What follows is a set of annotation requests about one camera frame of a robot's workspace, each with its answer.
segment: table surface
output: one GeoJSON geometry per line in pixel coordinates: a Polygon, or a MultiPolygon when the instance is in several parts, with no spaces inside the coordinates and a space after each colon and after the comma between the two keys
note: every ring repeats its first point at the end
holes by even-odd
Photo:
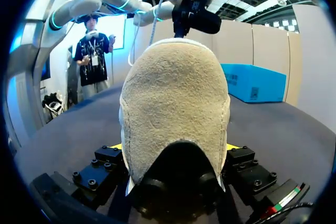
{"type": "MultiPolygon", "coordinates": [[[[24,181],[54,171],[71,179],[96,149],[119,144],[121,88],[113,86],[77,104],[39,130],[15,156],[24,181]]],[[[287,103],[247,104],[231,96],[227,132],[228,143],[255,151],[259,163],[278,174],[279,184],[290,178],[309,184],[304,201],[314,200],[331,174],[335,134],[287,103]]]]}

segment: black t-shirt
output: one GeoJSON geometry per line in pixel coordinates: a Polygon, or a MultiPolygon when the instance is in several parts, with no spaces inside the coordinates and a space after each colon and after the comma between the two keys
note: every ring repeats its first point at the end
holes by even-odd
{"type": "Polygon", "coordinates": [[[90,46],[89,41],[86,40],[86,37],[83,37],[83,39],[78,42],[74,58],[75,61],[82,60],[86,55],[88,55],[90,58],[90,62],[87,66],[80,66],[80,81],[82,86],[107,80],[104,52],[109,52],[109,40],[105,34],[99,33],[99,37],[92,37],[90,42],[91,45],[96,49],[98,65],[92,65],[94,50],[90,46]]]}

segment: fleece fabric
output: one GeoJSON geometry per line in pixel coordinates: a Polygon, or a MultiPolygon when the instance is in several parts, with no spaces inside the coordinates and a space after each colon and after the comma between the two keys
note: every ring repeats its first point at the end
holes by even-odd
{"type": "Polygon", "coordinates": [[[229,105],[223,70],[207,47],[188,39],[149,47],[128,73],[120,96],[122,151],[134,183],[180,140],[197,144],[219,176],[229,105]]]}

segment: blue box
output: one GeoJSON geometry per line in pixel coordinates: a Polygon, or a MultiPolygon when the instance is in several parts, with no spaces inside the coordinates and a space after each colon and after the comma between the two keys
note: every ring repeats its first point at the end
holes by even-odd
{"type": "Polygon", "coordinates": [[[245,64],[221,64],[229,94],[244,102],[282,102],[286,75],[245,64]]]}

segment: name badge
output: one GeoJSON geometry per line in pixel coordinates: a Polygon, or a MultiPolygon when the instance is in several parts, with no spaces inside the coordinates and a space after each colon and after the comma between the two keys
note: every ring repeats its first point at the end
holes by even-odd
{"type": "Polygon", "coordinates": [[[91,59],[92,59],[92,65],[93,66],[98,66],[98,56],[93,55],[91,59]]]}

